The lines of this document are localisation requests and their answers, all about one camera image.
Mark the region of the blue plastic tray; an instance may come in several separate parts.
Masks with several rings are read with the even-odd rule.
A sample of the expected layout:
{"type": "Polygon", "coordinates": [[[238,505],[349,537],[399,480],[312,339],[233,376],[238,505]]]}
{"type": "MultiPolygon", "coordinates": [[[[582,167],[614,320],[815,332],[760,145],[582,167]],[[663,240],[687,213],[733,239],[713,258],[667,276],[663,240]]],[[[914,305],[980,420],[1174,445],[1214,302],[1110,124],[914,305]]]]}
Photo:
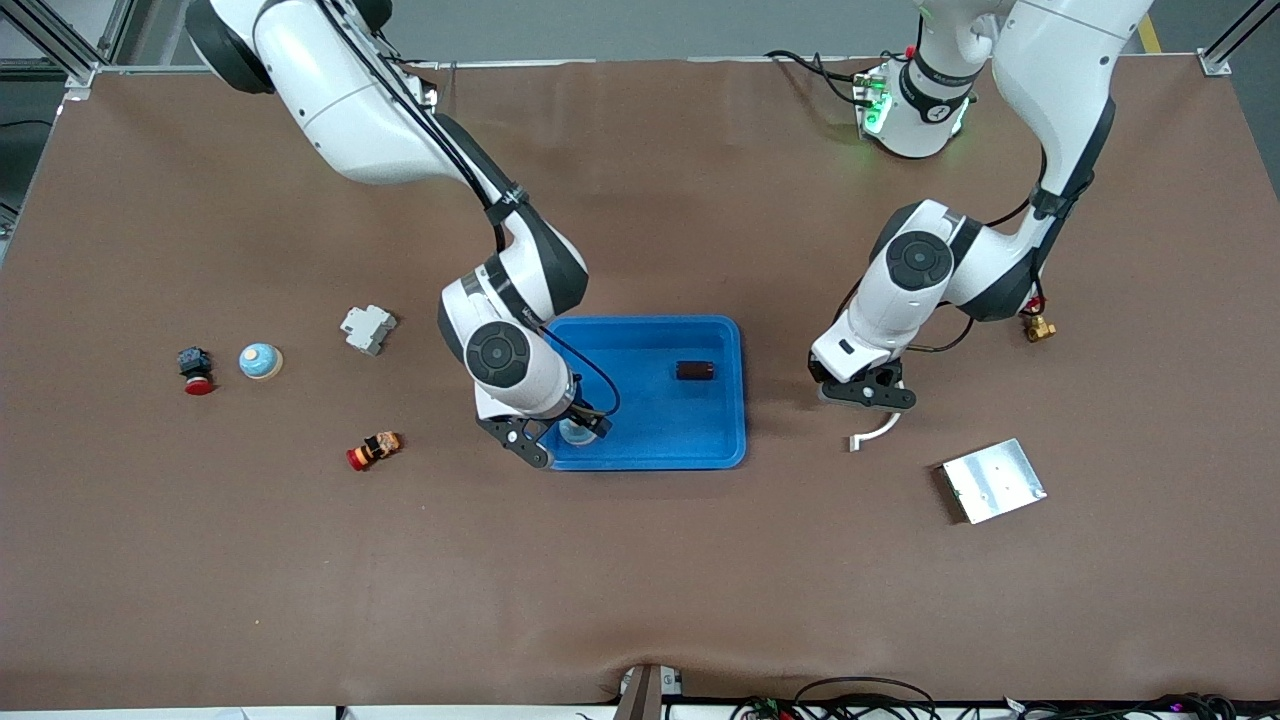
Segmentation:
{"type": "Polygon", "coordinates": [[[543,438],[559,471],[724,470],[746,455],[742,342],[724,315],[562,316],[550,332],[595,407],[616,400],[607,437],[576,447],[543,438]],[[677,380],[675,364],[705,360],[716,378],[677,380]]]}

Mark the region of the brown table cover sheet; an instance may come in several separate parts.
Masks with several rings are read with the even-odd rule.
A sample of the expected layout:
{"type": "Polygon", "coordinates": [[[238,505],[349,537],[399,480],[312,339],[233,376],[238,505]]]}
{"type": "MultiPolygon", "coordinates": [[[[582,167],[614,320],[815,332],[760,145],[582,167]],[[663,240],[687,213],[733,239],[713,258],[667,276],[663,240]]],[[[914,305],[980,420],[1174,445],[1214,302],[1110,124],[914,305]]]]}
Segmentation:
{"type": "Polygon", "coordinates": [[[562,705],[641,662],[692,694],[1280,697],[1280,202],[1230,82],[1123,59],[1046,268],[1057,334],[913,354],[918,406],[858,454],[877,418],[820,402],[806,350],[895,209],[1027,196],[1038,147],[989,82],[920,163],[771,63],[440,82],[586,258],[581,314],[737,322],[742,462],[529,468],[436,328],[492,250],[467,190],[351,183],[211,76],[102,77],[0,268],[0,708],[562,705]],[[340,331],[370,304],[378,356],[340,331]],[[1011,438],[1048,497],[965,521],[940,465],[1011,438]]]}

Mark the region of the red emergency stop yellow collar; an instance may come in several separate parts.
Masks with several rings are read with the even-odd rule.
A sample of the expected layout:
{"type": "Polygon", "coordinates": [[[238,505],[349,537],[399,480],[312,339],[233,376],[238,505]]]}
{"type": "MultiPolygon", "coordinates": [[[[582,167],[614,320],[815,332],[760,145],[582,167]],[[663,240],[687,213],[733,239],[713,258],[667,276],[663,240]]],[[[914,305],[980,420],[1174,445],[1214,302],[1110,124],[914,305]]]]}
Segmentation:
{"type": "Polygon", "coordinates": [[[401,436],[394,432],[379,432],[366,437],[361,445],[349,448],[346,459],[356,471],[366,471],[374,464],[401,451],[403,443],[401,436]]]}

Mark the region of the white circuit breaker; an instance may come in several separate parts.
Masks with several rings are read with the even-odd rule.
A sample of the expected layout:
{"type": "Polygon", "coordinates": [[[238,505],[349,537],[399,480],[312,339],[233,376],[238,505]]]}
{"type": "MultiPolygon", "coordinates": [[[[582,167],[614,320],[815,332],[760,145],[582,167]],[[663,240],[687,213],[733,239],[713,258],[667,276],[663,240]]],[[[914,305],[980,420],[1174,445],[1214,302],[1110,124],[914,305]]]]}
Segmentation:
{"type": "Polygon", "coordinates": [[[367,305],[366,307],[352,307],[340,323],[346,343],[367,356],[378,356],[381,352],[385,337],[397,327],[398,320],[393,313],[367,305]]]}

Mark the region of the red push button black body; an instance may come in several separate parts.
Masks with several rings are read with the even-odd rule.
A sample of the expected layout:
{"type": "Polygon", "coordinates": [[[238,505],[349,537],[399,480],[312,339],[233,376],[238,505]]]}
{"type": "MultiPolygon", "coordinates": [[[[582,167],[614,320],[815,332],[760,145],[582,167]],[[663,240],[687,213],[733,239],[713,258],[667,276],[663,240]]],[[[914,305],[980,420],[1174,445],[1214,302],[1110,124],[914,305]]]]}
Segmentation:
{"type": "Polygon", "coordinates": [[[177,355],[179,374],[186,379],[184,392],[191,396],[205,396],[215,391],[212,380],[212,361],[200,346],[184,348],[177,355]]]}

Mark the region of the silver metal plate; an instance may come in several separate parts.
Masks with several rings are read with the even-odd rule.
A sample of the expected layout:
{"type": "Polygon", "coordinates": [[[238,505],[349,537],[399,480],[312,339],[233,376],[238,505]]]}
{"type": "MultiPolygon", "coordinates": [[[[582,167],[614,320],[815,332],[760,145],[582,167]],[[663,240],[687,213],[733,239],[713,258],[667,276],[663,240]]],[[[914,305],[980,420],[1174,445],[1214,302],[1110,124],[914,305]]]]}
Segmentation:
{"type": "Polygon", "coordinates": [[[1048,497],[1016,438],[942,462],[940,474],[970,524],[988,521],[1048,497]]]}

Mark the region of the white curved plastic bracket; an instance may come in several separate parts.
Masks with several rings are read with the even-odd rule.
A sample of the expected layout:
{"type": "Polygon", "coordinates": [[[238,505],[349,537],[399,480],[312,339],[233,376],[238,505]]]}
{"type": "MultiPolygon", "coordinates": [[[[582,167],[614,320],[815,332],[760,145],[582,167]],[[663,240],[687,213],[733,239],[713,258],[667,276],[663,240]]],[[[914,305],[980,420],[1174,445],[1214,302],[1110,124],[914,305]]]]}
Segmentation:
{"type": "Polygon", "coordinates": [[[914,407],[915,395],[906,388],[902,378],[900,361],[892,361],[877,369],[874,375],[868,375],[863,389],[872,389],[872,407],[884,410],[884,420],[874,430],[855,433],[849,437],[850,452],[860,452],[867,443],[890,433],[901,419],[905,411],[914,407]]]}

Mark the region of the aluminium frame profile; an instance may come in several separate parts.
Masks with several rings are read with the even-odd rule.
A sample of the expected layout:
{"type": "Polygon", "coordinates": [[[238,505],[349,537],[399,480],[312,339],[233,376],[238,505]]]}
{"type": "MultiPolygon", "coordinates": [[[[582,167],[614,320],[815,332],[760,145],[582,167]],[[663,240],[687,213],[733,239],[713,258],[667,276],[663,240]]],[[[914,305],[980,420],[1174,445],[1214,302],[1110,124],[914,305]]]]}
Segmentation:
{"type": "Polygon", "coordinates": [[[0,0],[0,81],[87,87],[122,56],[140,0],[0,0]]]}
{"type": "Polygon", "coordinates": [[[1253,0],[1208,47],[1197,50],[1204,76],[1230,76],[1230,58],[1277,12],[1280,0],[1253,0]]]}

